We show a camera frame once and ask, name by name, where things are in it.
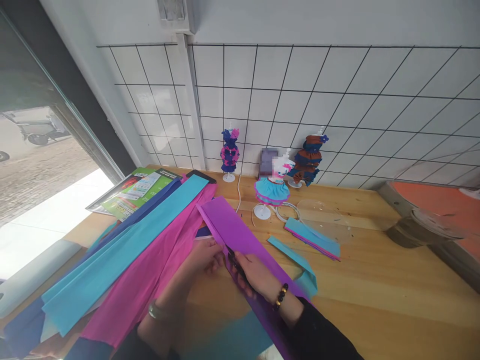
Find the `wooden table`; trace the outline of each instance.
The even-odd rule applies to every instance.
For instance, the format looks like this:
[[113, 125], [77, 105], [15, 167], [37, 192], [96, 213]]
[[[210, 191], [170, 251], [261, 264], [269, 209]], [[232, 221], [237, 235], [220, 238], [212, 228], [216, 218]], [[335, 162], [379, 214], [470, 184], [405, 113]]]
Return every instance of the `wooden table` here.
[[[218, 181], [216, 195], [225, 197], [236, 209], [237, 181], [226, 183], [217, 172], [208, 175]], [[295, 205], [302, 199], [315, 199], [347, 217], [353, 238], [342, 245], [341, 262], [334, 262], [284, 230], [273, 214], [268, 220], [255, 219], [253, 226], [255, 181], [253, 177], [241, 178], [239, 215], [291, 277], [301, 270], [267, 242], [271, 235], [309, 261], [318, 280], [318, 294], [312, 302], [365, 359], [480, 359], [479, 295], [427, 248], [404, 249], [393, 243], [383, 231], [400, 216], [376, 192], [319, 185], [290, 189], [289, 201]], [[65, 239], [89, 246], [113, 221], [111, 216], [93, 213]], [[188, 298], [180, 342], [192, 345], [205, 341], [249, 310], [226, 269], [214, 276], [202, 274]], [[0, 322], [0, 329], [5, 320]]]

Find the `bracelet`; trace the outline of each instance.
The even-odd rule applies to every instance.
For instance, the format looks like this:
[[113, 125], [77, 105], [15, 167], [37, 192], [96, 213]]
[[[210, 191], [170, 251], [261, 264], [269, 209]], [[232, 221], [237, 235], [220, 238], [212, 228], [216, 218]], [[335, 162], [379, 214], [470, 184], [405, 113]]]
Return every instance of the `bracelet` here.
[[288, 289], [289, 285], [287, 283], [284, 283], [281, 287], [280, 293], [278, 294], [278, 299], [275, 302], [275, 305], [273, 305], [273, 311], [278, 311], [280, 309], [280, 303], [284, 300], [284, 296], [287, 293]]

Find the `crepe paper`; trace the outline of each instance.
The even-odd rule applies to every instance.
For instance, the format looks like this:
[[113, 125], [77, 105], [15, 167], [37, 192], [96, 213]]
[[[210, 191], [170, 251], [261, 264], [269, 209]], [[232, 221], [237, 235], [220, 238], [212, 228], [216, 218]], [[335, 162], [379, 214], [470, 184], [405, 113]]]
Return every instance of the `crepe paper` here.
[[[217, 197], [198, 208], [217, 243], [222, 245], [226, 243], [232, 250], [242, 254], [255, 254], [282, 284], [288, 284], [288, 291], [295, 296], [306, 298], [301, 288], [290, 279], [223, 197]], [[223, 252], [226, 255], [227, 268], [232, 274], [225, 246]], [[261, 296], [257, 296], [256, 299], [247, 296], [246, 300], [283, 358], [293, 359], [286, 339], [280, 331], [283, 320], [277, 312], [272, 311], [272, 305]]]
[[306, 294], [308, 294], [309, 299], [316, 295], [319, 291], [319, 288], [317, 286], [317, 276], [315, 275], [307, 259], [297, 254], [295, 251], [293, 251], [285, 244], [281, 243], [277, 238], [273, 236], [270, 236], [267, 241], [274, 247], [276, 247], [278, 250], [280, 250], [282, 253], [287, 255], [291, 260], [296, 262], [301, 268], [303, 268], [304, 272], [298, 279], [296, 279], [296, 283], [300, 285], [300, 287]]
[[42, 295], [42, 310], [64, 336], [125, 269], [192, 202], [208, 181], [193, 175], [145, 218]]
[[196, 204], [208, 202], [217, 185], [209, 184], [125, 270], [93, 315], [81, 337], [114, 349], [147, 314], [192, 249], [203, 219]]
[[322, 252], [327, 256], [336, 260], [340, 260], [340, 245], [337, 242], [328, 239], [326, 236], [323, 238], [315, 236], [305, 224], [294, 219], [293, 217], [288, 218], [285, 224], [285, 229], [305, 243], [309, 245], [315, 244], [316, 246], [320, 247], [323, 250]]
[[[70, 274], [80, 264], [90, 258], [98, 250], [122, 234], [133, 224], [138, 223], [146, 215], [148, 215], [154, 208], [161, 204], [165, 199], [171, 196], [175, 190], [180, 187], [181, 183], [178, 178], [167, 184], [161, 191], [154, 195], [145, 205], [141, 206], [124, 222], [107, 234], [104, 239], [100, 236], [96, 241], [97, 245], [91, 247], [90, 252], [86, 253], [75, 266], [72, 267], [61, 279]], [[18, 358], [26, 357], [34, 348], [40, 344], [41, 335], [44, 326], [45, 313], [42, 311], [44, 302], [41, 297], [35, 299], [23, 311], [21, 311], [15, 318], [13, 318], [4, 328], [3, 332], [9, 347], [13, 354]]]

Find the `white tiled wall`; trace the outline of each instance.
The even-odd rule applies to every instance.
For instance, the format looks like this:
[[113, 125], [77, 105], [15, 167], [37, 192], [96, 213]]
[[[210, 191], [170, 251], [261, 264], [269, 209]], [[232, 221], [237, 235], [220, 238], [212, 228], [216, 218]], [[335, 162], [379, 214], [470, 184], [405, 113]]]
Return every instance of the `white tiled wall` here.
[[[372, 189], [395, 177], [480, 183], [480, 49], [191, 50], [210, 170], [220, 170], [221, 131], [230, 122], [240, 128], [239, 167], [252, 175], [261, 148], [300, 149], [324, 125], [330, 140], [321, 148], [318, 184]], [[473, 152], [458, 154], [465, 150]]]
[[152, 164], [199, 168], [177, 45], [99, 47]]

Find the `white tile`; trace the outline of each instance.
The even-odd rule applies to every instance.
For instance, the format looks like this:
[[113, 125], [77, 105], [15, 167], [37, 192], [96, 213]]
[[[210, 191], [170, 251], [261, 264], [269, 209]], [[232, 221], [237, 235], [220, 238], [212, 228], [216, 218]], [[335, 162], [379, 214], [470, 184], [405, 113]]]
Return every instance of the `white tile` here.
[[170, 148], [168, 137], [164, 137], [164, 136], [149, 136], [149, 137], [153, 145], [154, 153], [166, 154], [166, 155], [172, 154], [172, 149]]
[[387, 129], [402, 113], [412, 97], [407, 96], [379, 96], [363, 120], [358, 124], [359, 128]]
[[276, 109], [275, 121], [298, 124], [307, 107], [309, 97], [308, 92], [282, 91]]
[[480, 137], [480, 114], [458, 129], [455, 132], [455, 135], [470, 135]]
[[328, 126], [325, 129], [324, 134], [327, 135], [329, 140], [325, 144], [323, 144], [322, 149], [327, 151], [339, 152], [353, 132], [354, 129], [350, 127]]
[[305, 138], [308, 135], [313, 135], [317, 133], [320, 130], [319, 125], [305, 125], [305, 124], [300, 124], [298, 127], [298, 130], [295, 134], [295, 137], [293, 138], [293, 144], [291, 145], [292, 148], [297, 148], [301, 149], [302, 145], [305, 142]]
[[459, 153], [467, 151], [471, 147], [475, 146], [479, 141], [480, 139], [476, 137], [450, 136], [435, 149], [425, 155], [422, 159], [449, 163], [459, 156]]
[[259, 46], [256, 53], [253, 87], [281, 89], [291, 50], [291, 47], [285, 46]]
[[244, 143], [245, 136], [247, 135], [247, 122], [248, 120], [241, 120], [241, 119], [232, 119], [232, 118], [225, 118], [225, 127], [238, 129], [238, 140], [237, 143]]
[[223, 140], [224, 120], [222, 118], [202, 116], [200, 120], [201, 133], [205, 140]]
[[312, 91], [328, 50], [328, 47], [294, 47], [283, 89]]
[[171, 152], [173, 155], [185, 155], [190, 156], [189, 146], [187, 139], [184, 137], [169, 137]]
[[335, 159], [338, 152], [320, 151], [320, 153], [321, 153], [321, 161], [317, 169], [326, 170], [330, 166], [332, 161]]
[[435, 134], [453, 134], [478, 113], [480, 113], [480, 100], [455, 99], [421, 131]]
[[146, 135], [167, 136], [164, 126], [158, 114], [140, 114], [143, 125], [145, 126]]
[[456, 97], [478, 74], [480, 74], [480, 49], [458, 49], [420, 95]]
[[225, 46], [225, 86], [251, 88], [256, 46]]
[[449, 102], [449, 99], [417, 97], [393, 122], [390, 129], [417, 132]]
[[173, 76], [173, 83], [175, 85], [185, 84], [184, 64], [179, 53], [178, 45], [167, 45], [166, 54], [168, 55], [168, 63], [170, 64], [171, 74]]
[[456, 159], [452, 160], [452, 162], [465, 165], [480, 165], [480, 144], [472, 147], [468, 150], [468, 152], [460, 155]]
[[222, 141], [203, 140], [203, 152], [206, 158], [220, 159], [220, 151], [223, 147]]
[[148, 136], [141, 135], [140, 142], [147, 153], [150, 153], [150, 154], [155, 153], [154, 147], [152, 146], [152, 142], [150, 141]]
[[350, 172], [356, 175], [371, 176], [375, 174], [375, 172], [380, 169], [388, 160], [388, 157], [365, 155]]
[[193, 169], [193, 165], [192, 165], [192, 161], [190, 160], [190, 156], [173, 155], [173, 158], [175, 159], [177, 168]]
[[251, 145], [245, 144], [245, 150], [243, 152], [243, 161], [247, 163], [260, 162], [260, 152], [265, 148], [263, 145]]
[[399, 180], [421, 182], [445, 164], [441, 162], [419, 161], [398, 177]]
[[411, 138], [413, 132], [386, 131], [372, 148], [367, 152], [368, 155], [392, 157], [402, 148]]
[[147, 135], [147, 131], [145, 130], [145, 126], [140, 118], [139, 114], [129, 114], [131, 116], [131, 122], [135, 126], [138, 135]]
[[200, 164], [200, 158], [199, 157], [196, 157], [196, 156], [192, 156], [191, 158], [191, 163], [193, 165], [193, 168], [195, 170], [201, 170], [202, 169], [202, 166]]
[[458, 97], [464, 99], [480, 99], [480, 76], [468, 85]]
[[184, 124], [180, 115], [160, 115], [161, 123], [168, 137], [184, 138]]
[[478, 188], [480, 185], [479, 179], [480, 179], [480, 166], [476, 167], [473, 170], [470, 170], [469, 172], [466, 172], [464, 175], [450, 182], [449, 185]]
[[200, 86], [224, 86], [223, 46], [195, 46], [196, 83]]
[[259, 174], [259, 164], [256, 163], [250, 163], [250, 162], [243, 162], [242, 163], [242, 168], [241, 168], [241, 174], [242, 176], [253, 176], [256, 177]]
[[289, 148], [294, 139], [295, 132], [299, 126], [297, 124], [287, 124], [274, 122], [271, 127], [269, 146], [283, 146]]
[[301, 119], [302, 124], [327, 125], [342, 96], [336, 93], [312, 93]]
[[97, 47], [97, 50], [101, 53], [103, 58], [108, 63], [108, 67], [111, 70], [111, 74], [113, 75], [113, 81], [115, 81], [115, 84], [125, 84], [122, 73], [119, 70], [117, 62], [115, 61], [115, 58], [114, 58], [110, 48], [109, 47]]
[[111, 51], [127, 84], [148, 84], [136, 46], [112, 47]]
[[178, 99], [178, 106], [180, 107], [180, 114], [190, 115], [189, 100], [187, 98], [187, 89], [185, 86], [175, 86], [176, 97]]
[[127, 111], [129, 113], [136, 113], [137, 107], [135, 106], [134, 101], [132, 100], [132, 96], [130, 95], [127, 85], [115, 85], [115, 88], [118, 89], [118, 91], [120, 92], [121, 98], [125, 103]]
[[334, 173], [348, 173], [362, 158], [362, 155], [339, 153], [327, 168]]
[[160, 114], [180, 114], [175, 88], [172, 85], [151, 85], [155, 104]]
[[280, 91], [277, 90], [252, 90], [248, 118], [250, 120], [273, 121], [279, 96]]
[[364, 175], [348, 174], [347, 176], [345, 176], [345, 178], [343, 178], [343, 180], [338, 184], [338, 186], [341, 188], [358, 189], [369, 178], [370, 178], [369, 176], [364, 176]]
[[266, 145], [269, 141], [272, 124], [270, 121], [249, 120], [245, 142], [248, 144]]
[[366, 53], [366, 48], [332, 47], [321, 69], [315, 91], [344, 93]]
[[346, 94], [331, 118], [330, 125], [356, 127], [376, 98], [376, 95]]
[[185, 129], [185, 136], [187, 138], [194, 138], [195, 132], [192, 117], [190, 115], [182, 115], [181, 121], [183, 122], [183, 128]]
[[148, 154], [148, 157], [149, 157], [149, 159], [150, 159], [149, 164], [152, 164], [152, 165], [160, 165], [160, 166], [162, 165], [162, 164], [160, 163], [158, 154], [149, 153], [149, 154]]
[[128, 90], [139, 113], [158, 114], [149, 85], [129, 85]]
[[421, 159], [446, 138], [446, 135], [418, 133], [394, 156], [403, 159]]
[[408, 48], [371, 48], [347, 91], [379, 94], [409, 51]]
[[64, 235], [64, 232], [13, 222], [2, 226], [0, 228], [0, 279], [8, 280]]
[[385, 184], [387, 179], [384, 177], [371, 177], [360, 187], [360, 189], [377, 190]]
[[206, 170], [207, 171], [213, 171], [216, 173], [222, 173], [222, 165], [223, 162], [222, 160], [219, 159], [210, 159], [206, 158], [205, 159], [205, 165], [206, 165]]
[[415, 162], [415, 160], [391, 158], [373, 175], [378, 178], [395, 179]]
[[365, 154], [372, 145], [382, 136], [382, 130], [370, 130], [357, 128], [343, 145], [344, 153]]
[[447, 185], [474, 168], [475, 166], [448, 163], [423, 181], [426, 183]]
[[197, 89], [200, 115], [223, 118], [224, 90], [220, 87], [198, 87]]
[[225, 117], [234, 119], [247, 119], [249, 117], [250, 89], [226, 88], [225, 96]]
[[177, 163], [172, 155], [157, 154], [161, 166], [177, 167]]
[[339, 172], [325, 171], [320, 179], [318, 179], [318, 185], [324, 186], [337, 186], [344, 179], [345, 174]]
[[163, 45], [139, 46], [138, 53], [149, 84], [173, 84], [167, 53]]
[[452, 48], [414, 48], [382, 94], [417, 95], [454, 52]]

